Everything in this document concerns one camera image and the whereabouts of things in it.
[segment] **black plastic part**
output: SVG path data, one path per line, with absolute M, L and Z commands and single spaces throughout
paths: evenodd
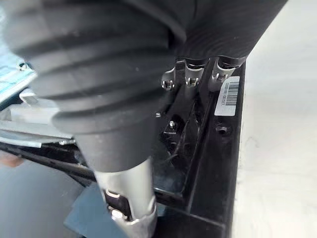
M 211 73 L 213 63 L 214 59 L 207 65 L 207 75 Z M 156 119 L 157 139 L 152 151 L 155 194 L 157 201 L 166 206 L 158 206 L 160 212 L 155 238 L 230 237 L 239 155 L 244 71 L 245 64 L 233 73 L 233 76 L 240 76 L 235 116 L 214 115 L 219 93 L 209 93 L 207 87 L 204 87 L 203 82 L 208 78 L 206 75 L 203 76 L 199 94 L 191 104 L 188 104 L 190 101 L 184 100 L 182 85 L 167 115 Z M 180 65 L 177 65 L 176 75 L 179 76 L 176 79 L 184 76 L 184 70 L 181 70 Z M 179 124 L 175 131 L 168 127 L 170 119 Z M 164 141 L 166 144 L 159 140 L 160 134 L 170 136 Z M 174 142 L 178 142 L 177 145 L 169 147 Z M 32 149 L 30 153 L 26 151 L 31 151 L 30 148 L 16 148 L 3 143 L 0 143 L 0 149 L 62 170 L 72 176 L 94 181 L 94 174 L 89 168 L 58 161 L 58 154 L 55 154 L 56 159 L 50 159 L 37 155 L 41 149 Z

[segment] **white sticker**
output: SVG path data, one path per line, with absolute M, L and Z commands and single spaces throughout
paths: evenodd
M 234 116 L 239 90 L 239 76 L 226 79 L 221 86 L 215 116 Z

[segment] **gray surface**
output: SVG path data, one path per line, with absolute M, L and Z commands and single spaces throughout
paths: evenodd
M 25 161 L 0 164 L 0 238 L 75 238 L 63 225 L 83 187 L 66 174 Z

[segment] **bolt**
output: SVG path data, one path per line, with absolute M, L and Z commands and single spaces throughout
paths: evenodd
M 169 127 L 172 129 L 175 127 L 175 122 L 173 120 L 169 121 Z

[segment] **barcode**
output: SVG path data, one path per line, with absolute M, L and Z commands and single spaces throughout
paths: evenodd
M 224 88 L 224 94 L 227 95 L 225 102 L 226 106 L 235 106 L 237 104 L 238 89 L 239 82 L 226 83 Z

